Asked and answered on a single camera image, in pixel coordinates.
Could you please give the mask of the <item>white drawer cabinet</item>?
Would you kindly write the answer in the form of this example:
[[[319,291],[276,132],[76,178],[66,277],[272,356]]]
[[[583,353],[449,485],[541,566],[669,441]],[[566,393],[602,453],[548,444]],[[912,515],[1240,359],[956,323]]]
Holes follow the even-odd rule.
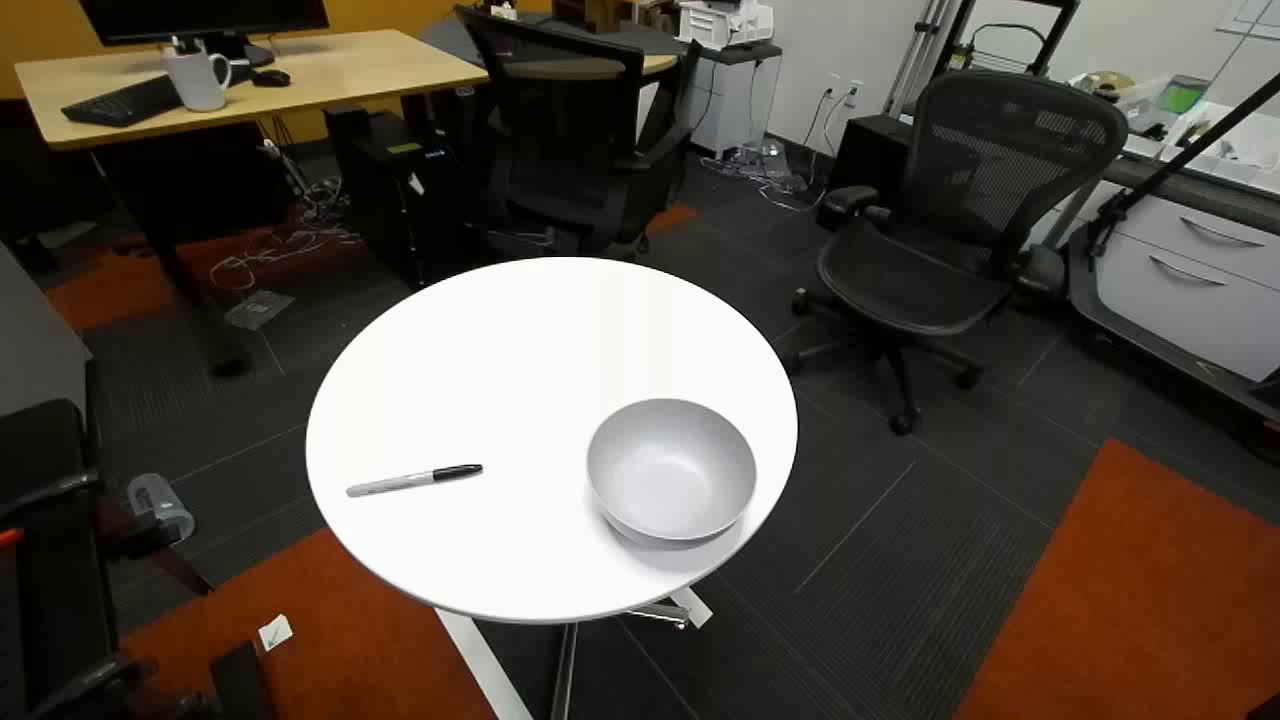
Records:
[[[1144,196],[1098,261],[1107,312],[1240,375],[1280,367],[1280,236],[1184,198]]]

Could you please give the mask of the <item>white bowl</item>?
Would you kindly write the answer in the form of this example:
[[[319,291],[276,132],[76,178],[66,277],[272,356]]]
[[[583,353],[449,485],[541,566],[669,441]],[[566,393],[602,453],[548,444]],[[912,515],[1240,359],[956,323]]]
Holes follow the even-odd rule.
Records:
[[[755,453],[731,420],[703,405],[637,398],[591,432],[590,486],[615,527],[697,545],[747,510]]]

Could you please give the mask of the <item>small white paper tag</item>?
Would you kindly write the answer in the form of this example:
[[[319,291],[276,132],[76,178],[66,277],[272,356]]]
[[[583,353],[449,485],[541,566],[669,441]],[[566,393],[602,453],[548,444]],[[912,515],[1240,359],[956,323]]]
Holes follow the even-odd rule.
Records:
[[[255,628],[259,653],[276,653],[291,638],[291,619],[282,612]]]

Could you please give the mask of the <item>black computer mouse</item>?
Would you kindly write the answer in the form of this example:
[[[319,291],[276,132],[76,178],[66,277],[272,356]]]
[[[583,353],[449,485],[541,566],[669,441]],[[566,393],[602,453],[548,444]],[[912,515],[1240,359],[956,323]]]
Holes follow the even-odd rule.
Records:
[[[253,81],[253,88],[289,88],[291,82],[291,75],[282,69],[253,73],[250,81]]]

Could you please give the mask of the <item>white mug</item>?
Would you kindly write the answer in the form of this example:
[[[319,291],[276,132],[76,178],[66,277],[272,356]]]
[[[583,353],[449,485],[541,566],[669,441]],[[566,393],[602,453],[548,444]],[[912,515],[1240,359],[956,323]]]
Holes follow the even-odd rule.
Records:
[[[220,52],[169,52],[165,62],[185,108],[217,110],[229,104],[232,62]]]

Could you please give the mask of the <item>black keyboard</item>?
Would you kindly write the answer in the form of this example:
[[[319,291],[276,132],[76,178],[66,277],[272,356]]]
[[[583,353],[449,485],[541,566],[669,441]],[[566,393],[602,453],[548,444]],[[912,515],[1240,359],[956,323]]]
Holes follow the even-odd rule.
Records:
[[[128,126],[154,116],[165,116],[180,104],[175,88],[169,75],[154,75],[94,101],[76,101],[66,108],[70,120],[76,124],[100,124],[100,126]]]

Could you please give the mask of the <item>black mesh office chair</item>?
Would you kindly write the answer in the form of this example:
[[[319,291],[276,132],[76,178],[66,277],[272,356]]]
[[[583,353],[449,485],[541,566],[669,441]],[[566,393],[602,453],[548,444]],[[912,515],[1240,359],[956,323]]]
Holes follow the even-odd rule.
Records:
[[[1029,231],[1098,183],[1126,140],[1127,120],[1073,82],[993,69],[938,75],[916,94],[895,193],[845,183],[826,196],[822,291],[800,288],[792,312],[862,323],[901,389],[888,426],[912,432],[919,405],[903,353],[947,359],[972,389],[985,367],[954,334],[1010,305],[1031,267]]]

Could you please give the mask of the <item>round white table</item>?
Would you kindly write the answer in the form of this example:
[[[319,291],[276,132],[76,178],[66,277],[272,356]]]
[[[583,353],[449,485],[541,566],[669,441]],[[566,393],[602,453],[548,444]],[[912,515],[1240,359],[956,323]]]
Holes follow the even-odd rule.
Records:
[[[755,453],[755,494],[721,534],[647,539],[602,515],[590,441],[624,405],[692,398]],[[687,614],[779,504],[796,397],[730,299],[643,263],[504,261],[380,312],[310,407],[303,470],[338,539],[383,585],[469,619],[552,628],[570,647],[624,614]],[[383,494],[365,479],[485,465]]]

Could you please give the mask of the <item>black and grey marker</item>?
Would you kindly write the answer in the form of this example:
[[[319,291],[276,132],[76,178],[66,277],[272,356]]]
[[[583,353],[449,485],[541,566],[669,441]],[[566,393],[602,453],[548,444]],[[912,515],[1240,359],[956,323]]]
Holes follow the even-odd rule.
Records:
[[[383,492],[406,492],[406,486],[424,486],[424,485],[449,485],[449,479],[469,479],[479,475],[485,465],[445,465],[445,469],[424,469],[424,470],[401,470],[401,475],[383,475],[383,479],[365,479],[345,486],[345,494],[383,494]]]

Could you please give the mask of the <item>black computer monitor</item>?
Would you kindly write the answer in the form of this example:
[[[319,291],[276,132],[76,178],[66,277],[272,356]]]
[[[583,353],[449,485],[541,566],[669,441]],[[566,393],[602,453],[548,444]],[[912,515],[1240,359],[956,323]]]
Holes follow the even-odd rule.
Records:
[[[325,28],[325,0],[80,0],[100,43]]]

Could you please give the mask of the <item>black office chair at desk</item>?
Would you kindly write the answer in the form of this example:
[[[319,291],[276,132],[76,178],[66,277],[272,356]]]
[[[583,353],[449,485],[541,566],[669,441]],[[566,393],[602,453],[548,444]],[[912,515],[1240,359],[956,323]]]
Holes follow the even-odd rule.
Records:
[[[491,90],[485,239],[504,255],[643,255],[683,168],[692,54],[460,9]]]

